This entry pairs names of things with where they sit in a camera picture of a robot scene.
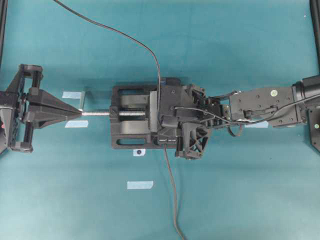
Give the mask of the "blue tape strip under arm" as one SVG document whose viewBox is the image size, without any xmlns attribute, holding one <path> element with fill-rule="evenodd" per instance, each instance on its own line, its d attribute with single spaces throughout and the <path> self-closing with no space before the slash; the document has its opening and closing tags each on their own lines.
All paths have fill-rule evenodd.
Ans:
<svg viewBox="0 0 320 240">
<path fill-rule="evenodd" d="M 267 121 L 262 121 L 254 124 L 245 124 L 245 128 L 268 128 L 269 123 Z"/>
</svg>

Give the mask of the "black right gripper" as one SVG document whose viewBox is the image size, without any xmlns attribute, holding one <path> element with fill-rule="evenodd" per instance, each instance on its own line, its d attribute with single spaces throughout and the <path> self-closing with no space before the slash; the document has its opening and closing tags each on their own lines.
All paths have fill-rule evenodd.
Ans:
<svg viewBox="0 0 320 240">
<path fill-rule="evenodd" d="M 207 97 L 205 90 L 194 84 L 183 85 L 177 99 L 161 100 L 158 119 L 159 135 L 176 136 L 175 156 L 196 160 L 203 156 L 214 127 L 221 126 L 223 108 L 219 98 Z"/>
</svg>

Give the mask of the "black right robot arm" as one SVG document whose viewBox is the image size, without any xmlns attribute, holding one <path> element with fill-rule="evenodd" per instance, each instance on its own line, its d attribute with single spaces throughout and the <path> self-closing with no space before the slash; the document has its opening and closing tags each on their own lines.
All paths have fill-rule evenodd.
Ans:
<svg viewBox="0 0 320 240">
<path fill-rule="evenodd" d="M 167 79 L 160 87 L 157 143 L 174 147 L 187 160 L 203 156 L 213 130 L 268 123 L 274 128 L 308 125 L 310 142 L 320 147 L 320 78 L 304 78 L 287 87 L 263 87 L 207 96 L 204 88 Z"/>
</svg>

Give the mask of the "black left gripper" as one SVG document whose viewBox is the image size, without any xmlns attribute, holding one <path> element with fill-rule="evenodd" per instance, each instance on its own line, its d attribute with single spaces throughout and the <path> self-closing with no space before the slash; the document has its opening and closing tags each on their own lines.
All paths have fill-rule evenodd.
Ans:
<svg viewBox="0 0 320 240">
<path fill-rule="evenodd" d="M 32 79 L 28 91 L 29 103 L 67 111 L 69 113 L 28 112 L 27 94 L 24 92 L 25 79 Z M 32 138 L 35 129 L 70 121 L 82 116 L 82 112 L 70 104 L 58 99 L 45 90 L 39 89 L 43 78 L 43 68 L 39 65 L 20 64 L 13 80 L 0 92 L 0 152 L 12 150 L 23 153 L 33 151 Z M 20 123 L 25 122 L 23 141 L 17 141 Z"/>
</svg>

